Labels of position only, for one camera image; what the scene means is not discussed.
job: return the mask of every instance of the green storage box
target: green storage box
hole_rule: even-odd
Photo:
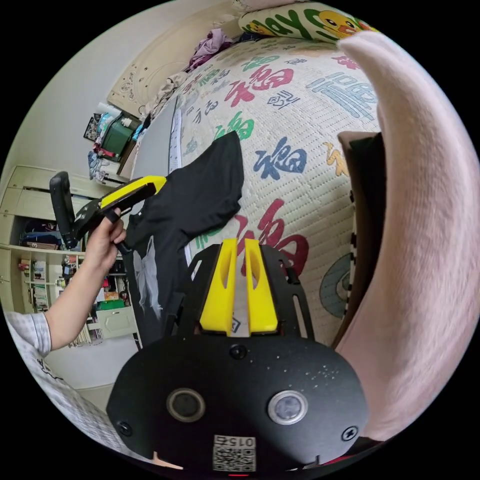
[[[125,307],[123,300],[106,300],[98,303],[97,310],[115,310]]]
[[[116,155],[121,155],[124,151],[125,145],[130,141],[134,131],[122,125],[120,115],[108,127],[101,142],[101,147],[107,152],[113,152]]]

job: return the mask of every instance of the white wall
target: white wall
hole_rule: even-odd
[[[110,394],[112,393],[113,384],[98,386],[95,388],[87,388],[78,390],[78,393],[89,402],[94,404],[102,412],[107,411]]]
[[[78,52],[37,98],[18,135],[17,148],[0,183],[14,165],[65,168],[88,176],[92,143],[83,133],[99,102],[128,64],[156,37],[200,10],[226,0],[173,0],[141,12],[106,31]]]
[[[127,360],[138,351],[132,336],[109,338],[98,345],[64,347],[49,353],[46,363],[74,389],[113,384]]]
[[[181,20],[225,0],[174,0],[116,25],[78,52],[50,81],[23,121],[0,181],[0,198],[15,165],[62,168],[88,176],[92,143],[83,138],[99,102],[127,65],[157,36]],[[52,352],[48,364],[76,389],[115,382],[124,363],[137,351],[131,337],[97,346]]]

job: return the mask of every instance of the red chinese character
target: red chinese character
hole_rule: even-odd
[[[295,270],[295,273],[299,276],[305,267],[307,257],[309,254],[309,243],[303,235],[290,235],[287,238],[282,239],[282,235],[285,230],[285,222],[282,218],[274,220],[275,214],[285,204],[281,198],[277,198],[272,202],[270,207],[258,222],[257,228],[261,231],[258,238],[260,245],[269,245],[279,251],[281,251],[289,260],[290,265]],[[243,230],[247,227],[248,219],[242,215],[235,215],[235,218],[239,222],[237,238],[241,237]],[[238,242],[237,255],[241,255],[245,250],[245,239],[255,239],[255,235],[252,230],[247,230],[241,240]],[[286,250],[286,247],[294,244],[294,253]],[[246,276],[246,263],[243,259],[241,267],[241,274]]]
[[[348,58],[346,55],[344,56],[333,56],[332,60],[336,60],[339,65],[345,65],[350,70],[358,70],[360,65],[355,63],[353,60]]]
[[[244,102],[251,102],[254,98],[255,95],[249,91],[249,87],[245,85],[245,82],[240,80],[234,81],[230,85],[233,85],[231,90],[228,92],[228,94],[225,97],[225,102],[228,102],[234,95],[235,98],[233,99],[233,102],[231,103],[232,107],[236,107],[240,100],[243,100]]]
[[[202,76],[202,74],[199,73],[190,83],[187,83],[187,85],[186,85],[185,88],[183,89],[183,93],[189,92],[190,89],[192,88],[192,86],[199,81],[199,78],[200,78],[201,76]]]
[[[250,75],[250,84],[254,90],[274,89],[280,85],[289,84],[294,77],[294,71],[291,68],[272,73],[272,69],[267,67],[268,65],[263,65]]]

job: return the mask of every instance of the carved headboard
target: carved headboard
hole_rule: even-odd
[[[232,9],[232,2],[226,1],[195,13],[162,33],[128,65],[111,89],[108,101],[139,117],[165,80],[189,64],[195,47],[210,30],[222,28],[230,38],[241,35],[239,15]]]

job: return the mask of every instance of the purple clothing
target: purple clothing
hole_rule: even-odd
[[[195,48],[195,53],[190,59],[187,72],[195,70],[200,65],[203,65],[207,60],[210,60],[215,54],[230,47],[234,41],[228,38],[221,28],[215,28],[208,33],[198,46]]]

